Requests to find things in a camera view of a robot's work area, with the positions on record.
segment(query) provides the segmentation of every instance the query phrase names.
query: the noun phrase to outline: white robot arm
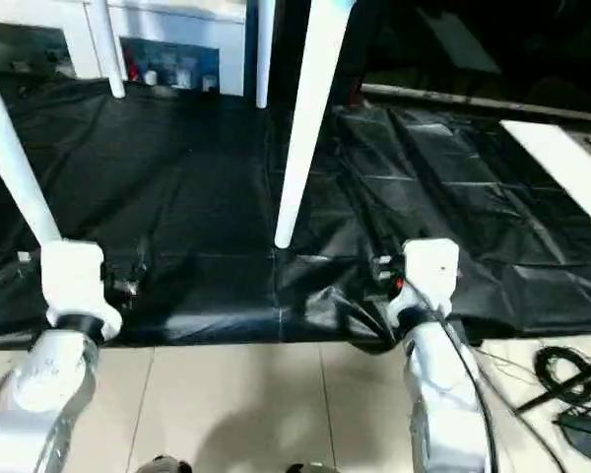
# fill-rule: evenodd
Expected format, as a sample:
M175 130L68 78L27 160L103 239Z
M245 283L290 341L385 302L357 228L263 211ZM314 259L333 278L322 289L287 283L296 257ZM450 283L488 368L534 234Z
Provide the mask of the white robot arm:
M489 473L488 420L471 378L479 377L478 366L452 328L441 323L451 312L459 248L450 239L415 239L405 244L404 255L402 289L387 314L409 323L403 344L414 403L414 470Z
M92 400L98 343L113 338L120 313L103 296L95 243L55 241L41 250L46 330L7 379L0 409L0 473L55 473L72 428Z

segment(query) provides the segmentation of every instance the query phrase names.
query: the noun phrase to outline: white pole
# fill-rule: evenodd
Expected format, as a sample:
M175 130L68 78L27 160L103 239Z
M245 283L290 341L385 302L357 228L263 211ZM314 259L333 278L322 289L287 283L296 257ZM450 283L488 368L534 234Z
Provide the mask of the white pole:
M103 68L102 73L109 78L111 94L117 99L125 97L125 86L120 74L120 62L116 54L116 40L111 28L111 18L107 10L107 0L93 0L93 20L96 22L98 32L98 47L101 49L98 55Z
M276 0L258 2L258 59L256 63L256 106L267 107L269 91L269 69L272 62L274 40L274 17Z
M355 0L312 0L274 243L287 248Z
M40 245L61 239L27 155L0 97L0 177Z
M591 155L555 125L502 120L501 126L591 217Z

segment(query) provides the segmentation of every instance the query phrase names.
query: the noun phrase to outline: white shelf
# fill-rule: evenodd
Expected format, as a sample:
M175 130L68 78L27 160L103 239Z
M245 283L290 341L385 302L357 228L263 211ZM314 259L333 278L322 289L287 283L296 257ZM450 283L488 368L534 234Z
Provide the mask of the white shelf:
M53 0L90 4L91 0ZM107 0L109 7L181 15L216 22L245 23L246 0Z

